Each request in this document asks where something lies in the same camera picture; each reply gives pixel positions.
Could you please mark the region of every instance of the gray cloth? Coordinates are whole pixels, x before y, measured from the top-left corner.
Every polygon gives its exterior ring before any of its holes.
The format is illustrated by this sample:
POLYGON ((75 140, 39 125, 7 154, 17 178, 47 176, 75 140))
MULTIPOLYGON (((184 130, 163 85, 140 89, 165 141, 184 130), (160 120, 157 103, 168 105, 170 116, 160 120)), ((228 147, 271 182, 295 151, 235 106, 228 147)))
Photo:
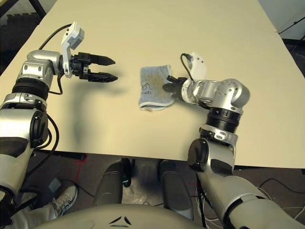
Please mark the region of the gray cloth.
POLYGON ((166 79, 169 75, 172 75, 170 65, 141 68, 141 110, 160 111, 173 104, 172 93, 162 88, 164 84, 170 83, 166 79))

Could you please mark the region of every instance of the floor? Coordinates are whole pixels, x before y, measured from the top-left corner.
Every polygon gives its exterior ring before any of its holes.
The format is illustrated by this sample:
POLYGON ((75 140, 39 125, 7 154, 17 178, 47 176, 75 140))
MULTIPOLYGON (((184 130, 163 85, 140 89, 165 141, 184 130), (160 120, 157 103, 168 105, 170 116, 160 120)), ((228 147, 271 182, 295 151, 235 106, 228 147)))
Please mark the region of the floor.
MULTIPOLYGON (((4 71, 10 63, 19 48, 25 43, 31 32, 39 23, 37 15, 28 15, 24 17, 11 17, 8 26, 1 27, 1 70, 4 71)), ((292 57, 296 61, 303 75, 305 75, 305 48, 297 47, 291 51, 292 57)), ((36 156, 31 158, 30 166, 40 161, 44 153, 36 152, 36 156)), ((42 190, 43 197, 37 203, 37 207, 47 204, 54 195, 49 188, 49 183, 55 177, 70 179, 80 186, 84 187, 88 192, 95 194, 99 181, 106 168, 113 162, 119 160, 118 156, 109 155, 87 155, 84 161, 77 161, 60 156, 52 156, 42 167, 40 167, 26 182, 25 186, 37 187, 42 190)), ((135 163, 135 174, 132 179, 132 185, 123 190, 123 203, 150 204, 157 205, 163 202, 161 186, 157 180, 157 163, 158 159, 137 158, 135 163)), ((195 195, 195 173, 187 166, 186 162, 176 161, 177 170, 181 173, 183 180, 190 192, 190 195, 195 195)), ((268 178, 276 178, 293 190, 305 191, 305 175, 302 175, 300 169, 286 168, 247 168, 235 170, 235 175, 244 177, 251 181, 256 186, 260 185, 268 178)), ((269 193, 272 200, 281 207, 303 207, 305 205, 305 195, 296 194, 275 181, 270 181, 262 187, 269 193)), ((88 194, 79 191, 79 196, 73 207, 67 212, 71 213, 84 208, 89 208, 92 205, 93 198, 88 194)), ((201 224, 201 220, 197 213, 195 199, 193 198, 194 221, 201 224)), ((206 207, 207 217, 214 217, 214 213, 209 207, 206 207)), ((300 208, 285 209, 285 211, 294 217, 300 208)), ((305 212, 297 219, 305 224, 305 212)), ((211 228, 218 228, 215 225, 210 225, 211 228)))
MULTIPOLYGON (((44 153, 36 152, 36 156, 31 159, 30 167, 40 161, 43 156, 45 156, 44 153)), ((89 154, 81 162, 70 158, 52 156, 27 180, 26 186, 37 187, 42 190, 44 196, 41 202, 38 203, 38 207, 51 201, 53 194, 48 189, 48 185, 55 177, 70 179, 95 195, 99 181, 106 168, 120 159, 119 156, 89 154)), ((190 195, 194 196, 196 188, 195 173, 188 167, 186 162, 176 161, 175 163, 190 195)), ((123 203, 158 205, 163 202, 161 184, 157 179, 157 164, 158 159, 136 158, 132 185, 129 188, 123 188, 123 203)), ((234 175, 246 178, 256 186, 259 186, 268 178, 276 178, 292 190, 305 191, 305 175, 302 174, 300 169, 251 167, 235 170, 234 175)), ((281 207, 303 207, 305 205, 305 195, 293 193, 275 181, 269 181, 262 188, 281 207)), ((201 224, 195 199, 192 199, 194 221, 201 224)), ((78 199, 67 213, 89 208, 92 206, 92 201, 92 197, 80 190, 78 199)), ((300 208, 285 209, 292 217, 300 210, 300 208)), ((205 208, 205 213, 209 218, 215 217, 213 210, 209 207, 205 208)), ((298 221, 305 224, 305 212, 299 216, 298 221)))

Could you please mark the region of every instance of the table surface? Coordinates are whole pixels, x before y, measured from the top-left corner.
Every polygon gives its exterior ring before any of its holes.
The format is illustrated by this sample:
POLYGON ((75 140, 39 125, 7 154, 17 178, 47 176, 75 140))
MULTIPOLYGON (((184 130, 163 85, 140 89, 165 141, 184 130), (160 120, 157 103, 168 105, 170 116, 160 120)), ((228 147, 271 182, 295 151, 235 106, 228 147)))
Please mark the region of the table surface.
MULTIPOLYGON (((60 130, 57 150, 186 160, 207 111, 181 101, 140 111, 140 69, 170 64, 174 77, 185 77, 179 56, 195 51, 207 63, 207 79, 235 78, 250 90, 236 132, 236 164, 305 167, 305 81, 256 0, 59 0, 0 77, 0 101, 27 53, 73 21, 85 31, 73 53, 111 57, 115 65, 90 68, 119 79, 63 77, 63 95, 47 100, 60 130)), ((60 52, 62 36, 44 49, 60 52)), ((56 77, 51 90, 58 91, 56 77)))

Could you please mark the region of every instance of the white sneaker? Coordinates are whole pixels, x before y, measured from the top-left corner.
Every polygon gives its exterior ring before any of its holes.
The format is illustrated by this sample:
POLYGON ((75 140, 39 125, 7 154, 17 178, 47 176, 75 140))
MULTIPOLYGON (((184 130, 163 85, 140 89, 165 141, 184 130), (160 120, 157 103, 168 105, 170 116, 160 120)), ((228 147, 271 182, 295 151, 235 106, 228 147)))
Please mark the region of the white sneaker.
POLYGON ((54 206, 57 216, 62 216, 72 207, 77 198, 78 190, 75 185, 70 185, 57 199, 50 203, 54 206))

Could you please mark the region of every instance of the wall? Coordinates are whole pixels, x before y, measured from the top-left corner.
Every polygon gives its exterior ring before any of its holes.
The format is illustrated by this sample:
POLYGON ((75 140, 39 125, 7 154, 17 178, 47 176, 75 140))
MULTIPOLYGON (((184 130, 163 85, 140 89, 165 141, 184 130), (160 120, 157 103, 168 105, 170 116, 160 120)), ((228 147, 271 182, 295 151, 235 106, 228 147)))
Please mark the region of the wall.
MULTIPOLYGON (((305 0, 259 0, 278 32, 305 17, 305 0)), ((305 19, 281 34, 282 38, 301 39, 305 35, 305 19)))
MULTIPOLYGON (((47 12, 50 11, 50 9, 53 7, 56 0, 39 0, 40 4, 44 8, 44 10, 47 12)), ((8 14, 23 14, 23 13, 33 13, 36 12, 32 5, 30 4, 29 0, 19 0, 15 5, 13 5, 5 15, 3 15, 0 19, 0 25, 6 25, 7 24, 7 15, 8 14)))
MULTIPOLYGON (((40 0, 46 12, 52 8, 56 0, 40 0)), ((272 24, 278 32, 292 25, 305 16, 305 0, 259 0, 272 24)), ((35 12, 29 0, 19 0, 7 13, 35 12)), ((0 25, 6 24, 7 16, 0 19, 0 25)), ((305 35, 305 20, 281 34, 282 38, 300 39, 305 35)))

